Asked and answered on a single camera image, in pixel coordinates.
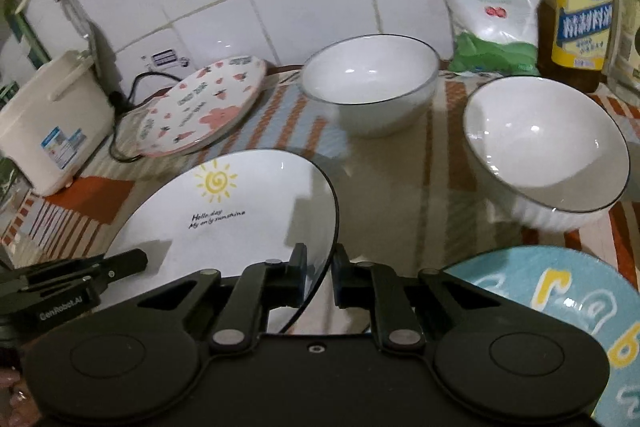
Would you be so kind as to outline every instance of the striped tablecloth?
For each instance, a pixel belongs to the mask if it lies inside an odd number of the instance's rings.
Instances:
[[[390,264],[400,275],[415,276],[421,267],[440,268],[495,248],[560,245],[600,257],[638,288],[640,110],[617,100],[605,86],[593,98],[629,143],[630,186],[599,222],[570,233],[547,233],[502,219],[478,193],[466,163],[462,112],[469,94],[490,77],[441,73],[433,103],[415,126],[369,140],[327,124],[289,77],[269,77],[244,123],[198,153],[122,165],[103,145],[71,188],[50,198],[26,198],[2,237],[14,264],[103,252],[133,211],[178,174],[225,153],[277,148],[313,160],[331,179],[340,205],[339,240],[352,259]],[[132,133],[125,124],[122,134],[120,147],[126,150]],[[364,312],[333,306],[327,279],[295,330],[359,331],[367,322]]]

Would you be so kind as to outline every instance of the pink patterned plate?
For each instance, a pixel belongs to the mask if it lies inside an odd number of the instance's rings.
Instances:
[[[138,153],[187,154],[220,138],[254,104],[266,73],[263,60],[231,57],[191,74],[149,108],[138,130]]]

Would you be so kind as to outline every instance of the yellow sun design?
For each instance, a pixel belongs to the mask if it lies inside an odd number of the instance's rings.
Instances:
[[[209,163],[213,166],[213,170],[207,170],[206,165],[203,163],[200,165],[201,172],[196,174],[196,178],[200,178],[202,183],[199,183],[197,187],[204,188],[202,193],[203,198],[209,198],[209,203],[218,198],[218,203],[222,201],[222,196],[230,198],[228,188],[236,188],[236,184],[233,182],[238,175],[229,173],[229,164],[226,164],[223,169],[218,169],[218,162],[213,160]]]

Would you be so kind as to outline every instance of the human hand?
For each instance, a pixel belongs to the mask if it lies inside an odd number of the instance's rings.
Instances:
[[[13,369],[0,369],[0,389],[12,388],[9,400],[12,413],[9,418],[0,417],[0,427],[31,427],[40,419],[40,411],[29,393],[22,376]]]

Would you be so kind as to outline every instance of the black power cord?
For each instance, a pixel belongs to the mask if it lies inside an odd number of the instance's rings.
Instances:
[[[145,100],[145,102],[140,103],[138,105],[134,105],[133,100],[134,97],[136,95],[136,89],[138,89],[138,84],[140,83],[140,80],[142,80],[143,78],[146,78],[148,76],[164,76],[166,78],[170,78],[172,80],[175,80],[175,82],[181,82],[182,79],[179,76],[175,76],[174,74],[170,74],[170,73],[163,73],[162,71],[145,71],[145,73],[140,73],[138,76],[136,76],[133,79],[133,83],[131,84],[131,91],[129,93],[129,96],[127,97],[127,100],[125,103],[122,104],[122,108],[123,108],[123,112],[120,113],[119,115],[116,116],[116,118],[114,118],[113,121],[113,135],[111,136],[111,143],[109,145],[109,156],[111,156],[111,159],[113,159],[114,161],[118,162],[118,163],[133,163],[133,162],[137,162],[138,160],[140,160],[140,158],[143,157],[142,154],[139,154],[137,156],[126,156],[123,153],[121,153],[120,151],[118,151],[117,147],[116,147],[116,142],[118,139],[118,129],[120,127],[120,123],[122,122],[122,119],[127,116],[131,111],[141,107],[142,105],[144,105],[147,101]]]

